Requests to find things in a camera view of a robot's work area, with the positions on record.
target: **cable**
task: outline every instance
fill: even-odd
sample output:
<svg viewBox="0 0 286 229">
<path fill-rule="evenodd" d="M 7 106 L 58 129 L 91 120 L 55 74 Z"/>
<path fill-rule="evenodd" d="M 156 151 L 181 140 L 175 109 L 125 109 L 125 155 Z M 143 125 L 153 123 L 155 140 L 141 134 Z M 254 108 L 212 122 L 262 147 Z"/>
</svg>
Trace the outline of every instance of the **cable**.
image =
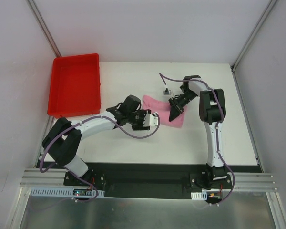
<svg viewBox="0 0 286 229">
<path fill-rule="evenodd" d="M 105 119 L 111 121 L 112 123 L 114 123 L 120 130 L 122 130 L 122 131 L 123 131 L 125 134 L 127 134 L 128 136 L 133 137 L 133 138 L 136 138 L 136 139 L 144 139 L 144 138 L 148 138 L 148 137 L 154 135 L 154 134 L 158 131 L 159 127 L 160 127 L 160 117 L 159 117 L 159 115 L 158 115 L 157 113 L 155 113 L 155 114 L 156 114 L 156 116 L 158 117 L 158 125 L 157 125 L 156 129 L 155 129 L 152 133 L 150 133 L 150 134 L 148 134 L 148 135 L 146 135 L 146 136 L 141 136 L 141 137 L 139 137 L 139 136 L 134 136 L 134 135 L 128 133 L 128 132 L 125 131 L 119 124 L 117 124 L 116 121 L 114 121 L 114 120 L 112 120 L 111 118 L 106 117 L 106 116 L 100 116 L 100 115 L 98 115 L 98 116 L 92 116 L 92 117 L 87 118 L 87 119 L 85 119 L 84 121 L 82 121 L 82 124 L 84 124 L 84 123 L 86 123 L 86 122 L 88 122 L 88 121 L 90 121 L 90 120 L 93 120 L 93 119 L 105 118 Z M 42 169 L 42 168 L 43 168 L 44 159 L 45 159 L 45 157 L 46 157 L 46 155 L 47 155 L 49 149 L 50 149 L 51 146 L 54 144 L 54 142 L 57 141 L 57 139 L 59 139 L 60 137 L 62 137 L 65 133 L 69 132 L 70 130 L 72 130 L 72 129 L 76 128 L 76 127 L 78 127 L 79 125 L 80 125 L 80 123 L 77 123 L 77 124 L 75 124 L 75 125 L 73 125 L 73 126 L 67 128 L 66 130 L 62 131 L 62 132 L 59 133 L 55 138 L 53 138 L 53 140 L 48 144 L 48 146 L 47 146 L 47 147 L 45 148 L 45 150 L 44 150 L 44 153 L 43 153 L 43 155 L 42 155 L 42 158 L 41 158 L 41 161 L 40 161 L 40 165 L 39 165 L 39 170 L 40 170 L 41 173 L 47 172 L 53 165 L 56 164 L 55 162 L 53 162 L 53 163 L 50 164 L 46 169 L 44 169 L 44 170 Z M 93 184 L 90 184 L 89 182 L 87 182 L 87 181 L 81 179 L 81 178 L 78 177 L 76 174 L 74 174 L 72 171 L 69 171 L 69 173 L 70 173 L 71 175 L 73 175 L 75 178 L 77 178 L 79 181 L 81 181 L 81 182 L 87 184 L 89 187 L 92 187 L 92 189 L 96 190 L 96 195 L 95 195 L 94 197 L 89 198 L 88 200 L 79 200 L 79 199 L 78 199 L 78 200 L 77 200 L 78 202 L 85 202 L 85 203 L 87 203 L 87 202 L 93 201 L 94 199 L 96 199 L 96 198 L 98 197 L 99 192 L 98 192 L 97 188 L 96 188 Z M 47 207 L 47 208 L 45 208 L 45 209 L 41 209 L 41 210 L 49 209 L 49 208 L 55 206 L 56 204 L 51 205 L 51 206 L 49 206 L 49 207 Z"/>
<path fill-rule="evenodd" d="M 219 112 L 220 112 L 220 116 L 221 116 L 221 120 L 218 121 L 218 122 L 216 123 L 216 125 L 215 125 L 215 129 L 216 129 L 216 147 L 217 147 L 217 153 L 218 153 L 218 155 L 219 155 L 219 158 L 221 159 L 221 161 L 223 162 L 223 164 L 227 167 L 227 169 L 229 170 L 229 172 L 232 174 L 232 177 L 233 177 L 233 183 L 232 183 L 231 190 L 230 190 L 229 193 L 225 196 L 225 198 L 223 198 L 223 199 L 220 201 L 220 203 L 223 202 L 223 201 L 225 201 L 225 200 L 231 195 L 231 193 L 233 192 L 233 189 L 234 189 L 234 186 L 235 186 L 235 175 L 234 175 L 232 169 L 230 168 L 230 166 L 225 162 L 225 160 L 223 159 L 223 157 L 222 157 L 221 154 L 220 154 L 218 125 L 219 125 L 219 123 L 222 123 L 222 122 L 224 121 L 225 116 L 224 116 L 224 112 L 223 112 L 223 110 L 222 110 L 222 108 L 221 108 L 221 106 L 220 106 L 220 104 L 219 104 L 219 101 L 218 101 L 218 98 L 217 98 L 217 95 L 216 95 L 214 89 L 211 88 L 211 87 L 209 87 L 209 85 L 208 85 L 205 81 L 202 81 L 200 78 L 194 78 L 194 79 L 189 79 L 189 80 L 174 80 L 174 79 L 171 79 L 171 78 L 168 78 L 168 77 L 162 75 L 161 73 L 159 73 L 159 75 L 160 75 L 160 77 L 161 77 L 161 79 L 163 80 L 163 82 L 164 82 L 165 85 L 166 85 L 166 82 L 165 82 L 164 79 L 167 79 L 167 80 L 170 80 L 170 81 L 174 81 L 174 82 L 197 81 L 197 82 L 203 83 L 203 84 L 206 86 L 206 88 L 212 92 L 212 94 L 213 94 L 213 96 L 214 96 L 214 99 L 215 99 L 215 101 L 216 101 L 216 103 L 217 103 L 217 106 L 218 106 L 218 109 L 219 109 Z"/>
<path fill-rule="evenodd" d="M 95 182 L 94 177 L 92 177 L 91 184 L 94 184 L 94 182 Z M 87 187 L 86 192 L 91 191 L 91 190 L 92 190 L 92 186 L 89 186 Z"/>
<path fill-rule="evenodd" d="M 224 189 L 223 184 L 220 184 L 219 192 L 216 192 L 216 193 L 214 193 L 214 194 L 218 194 L 218 193 L 220 193 L 220 195 L 222 196 L 223 189 Z"/>
<path fill-rule="evenodd" d="M 138 107 L 137 111 L 141 110 L 141 107 L 142 107 L 142 103 L 139 104 L 139 107 Z"/>
<path fill-rule="evenodd" d="M 146 135 L 146 136 L 134 136 L 134 135 L 128 133 L 128 132 L 125 131 L 119 124 L 117 124 L 116 121 L 112 120 L 111 118 L 109 118 L 109 117 L 107 117 L 107 116 L 103 116 L 103 117 L 100 116 L 100 115 L 98 115 L 98 116 L 92 116 L 92 117 L 87 118 L 87 119 L 85 119 L 84 121 L 82 121 L 82 124 L 84 124 L 84 123 L 86 123 L 86 122 L 88 122 L 88 121 L 90 121 L 90 120 L 92 120 L 92 119 L 105 118 L 105 119 L 111 121 L 112 123 L 114 123 L 114 124 L 115 124 L 120 130 L 122 130 L 126 135 L 128 135 L 128 136 L 130 136 L 130 137 L 133 137 L 133 138 L 136 138 L 136 139 L 144 139 L 144 138 L 148 138 L 148 137 L 154 135 L 154 134 L 158 131 L 159 127 L 160 127 L 160 117 L 159 117 L 159 115 L 158 115 L 157 113 L 155 113 L 155 114 L 156 114 L 156 116 L 158 117 L 158 126 L 156 127 L 156 129 L 155 129 L 152 133 L 150 133 L 150 134 L 148 134 L 148 135 Z M 45 169 L 43 170 L 44 159 L 45 159 L 45 157 L 46 157 L 46 155 L 47 155 L 49 149 L 50 149 L 51 146 L 54 144 L 54 142 L 57 141 L 57 139 L 59 139 L 60 137 L 62 137 L 65 133 L 69 132 L 70 130 L 72 130 L 72 129 L 76 128 L 76 127 L 78 127 L 79 125 L 80 125 L 80 123 L 77 123 L 77 124 L 75 124 L 75 125 L 73 125 L 73 126 L 67 128 L 67 129 L 65 129 L 64 131 L 62 131 L 61 133 L 59 133 L 55 138 L 53 138 L 53 140 L 48 144 L 48 146 L 47 146 L 47 147 L 45 148 L 45 150 L 44 150 L 44 153 L 43 153 L 43 155 L 42 155 L 42 158 L 41 158 L 41 161 L 40 161 L 40 165 L 39 165 L 39 171 L 40 171 L 41 173 L 45 173 L 46 171 L 48 171 L 51 167 L 53 167 L 53 166 L 56 164 L 55 162 L 53 162 L 52 164 L 50 164 L 47 168 L 45 168 Z"/>
</svg>

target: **pink towel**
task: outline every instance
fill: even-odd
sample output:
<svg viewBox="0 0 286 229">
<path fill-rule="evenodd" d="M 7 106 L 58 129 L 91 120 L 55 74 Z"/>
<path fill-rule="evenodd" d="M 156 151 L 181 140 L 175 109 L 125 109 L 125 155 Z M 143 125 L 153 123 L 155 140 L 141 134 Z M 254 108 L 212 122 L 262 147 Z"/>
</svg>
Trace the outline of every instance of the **pink towel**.
<svg viewBox="0 0 286 229">
<path fill-rule="evenodd" d="M 147 95 L 143 96 L 142 109 L 149 109 L 152 112 L 158 112 L 159 117 L 160 117 L 160 124 L 177 127 L 177 128 L 182 127 L 182 124 L 184 121 L 184 115 L 186 112 L 186 106 L 185 106 L 184 112 L 181 115 L 179 115 L 177 118 L 175 118 L 173 121 L 169 122 L 168 118 L 170 116 L 170 109 L 171 109 L 169 102 L 161 102 Z"/>
</svg>

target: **black mounting plate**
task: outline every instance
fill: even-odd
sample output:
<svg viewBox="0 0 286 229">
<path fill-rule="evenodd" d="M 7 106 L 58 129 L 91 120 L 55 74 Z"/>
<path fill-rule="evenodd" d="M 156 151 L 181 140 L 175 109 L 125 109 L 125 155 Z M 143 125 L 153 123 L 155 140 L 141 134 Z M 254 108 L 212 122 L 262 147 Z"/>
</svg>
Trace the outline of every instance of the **black mounting plate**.
<svg viewBox="0 0 286 229">
<path fill-rule="evenodd" d="M 201 192 L 192 180 L 205 171 L 205 165 L 87 164 L 93 168 L 97 189 L 104 190 L 106 197 L 116 198 L 191 199 L 191 192 Z M 261 172 L 259 166 L 231 166 L 231 169 L 234 172 Z M 212 188 L 219 189 L 223 184 L 224 189 L 230 189 L 232 184 L 228 180 L 230 177 L 216 181 Z M 69 173 L 65 175 L 64 185 L 86 186 Z"/>
</svg>

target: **white robotic arm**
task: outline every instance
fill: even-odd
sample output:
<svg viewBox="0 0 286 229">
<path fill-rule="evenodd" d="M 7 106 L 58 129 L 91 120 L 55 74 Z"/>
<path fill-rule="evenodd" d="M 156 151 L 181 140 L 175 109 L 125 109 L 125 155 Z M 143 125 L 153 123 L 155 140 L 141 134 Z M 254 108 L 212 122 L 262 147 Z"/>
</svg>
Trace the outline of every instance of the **white robotic arm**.
<svg viewBox="0 0 286 229">
<path fill-rule="evenodd" d="M 66 118 L 60 118 L 43 140 L 42 146 L 47 148 L 50 142 L 62 131 L 80 123 L 66 133 L 67 137 L 65 139 L 58 138 L 50 146 L 49 154 L 58 165 L 65 167 L 81 179 L 91 182 L 92 170 L 76 154 L 80 141 L 101 131 L 113 130 L 117 125 L 123 126 L 126 123 L 130 123 L 133 130 L 149 130 L 150 126 L 159 125 L 156 114 L 152 114 L 151 110 L 142 110 L 140 108 L 140 99 L 130 95 L 123 103 L 110 107 L 105 112 L 84 121 L 70 122 Z"/>
<path fill-rule="evenodd" d="M 171 105 L 169 121 L 178 117 L 184 111 L 183 107 L 186 104 L 199 97 L 199 116 L 206 129 L 208 160 L 205 174 L 196 179 L 195 183 L 209 189 L 212 181 L 226 179 L 228 172 L 219 156 L 220 154 L 224 157 L 222 144 L 222 118 L 225 116 L 224 92 L 222 89 L 209 87 L 198 75 L 185 77 L 180 88 L 183 94 L 169 99 Z"/>
</svg>

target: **white wall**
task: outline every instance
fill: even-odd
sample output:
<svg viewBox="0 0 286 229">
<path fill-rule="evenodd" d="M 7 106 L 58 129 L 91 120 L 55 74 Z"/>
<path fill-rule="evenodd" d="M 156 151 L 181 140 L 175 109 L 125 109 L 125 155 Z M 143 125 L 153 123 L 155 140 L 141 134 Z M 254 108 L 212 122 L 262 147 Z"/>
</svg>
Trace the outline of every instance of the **white wall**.
<svg viewBox="0 0 286 229">
<path fill-rule="evenodd" d="M 232 64 L 269 0 L 36 0 L 62 55 Z"/>
<path fill-rule="evenodd" d="M 266 172 L 286 210 L 286 0 L 281 0 L 236 70 Z"/>
<path fill-rule="evenodd" d="M 0 1 L 0 229 L 47 118 L 54 55 L 26 1 Z"/>
</svg>

